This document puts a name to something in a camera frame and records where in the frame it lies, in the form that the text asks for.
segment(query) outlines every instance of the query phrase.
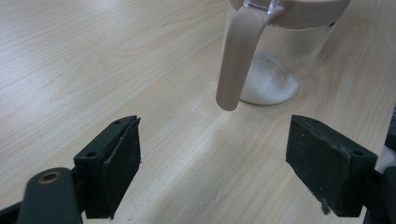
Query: light wood surface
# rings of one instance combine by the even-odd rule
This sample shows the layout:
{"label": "light wood surface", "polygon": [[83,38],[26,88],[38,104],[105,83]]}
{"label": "light wood surface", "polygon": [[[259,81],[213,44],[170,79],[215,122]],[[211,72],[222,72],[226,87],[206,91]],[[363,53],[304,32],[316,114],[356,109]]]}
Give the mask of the light wood surface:
{"label": "light wood surface", "polygon": [[0,2],[0,208],[72,168],[109,122],[142,118],[143,163],[114,220],[361,223],[323,215],[285,162],[290,116],[378,153],[396,102],[396,3],[353,0],[295,97],[215,102],[225,0]]}

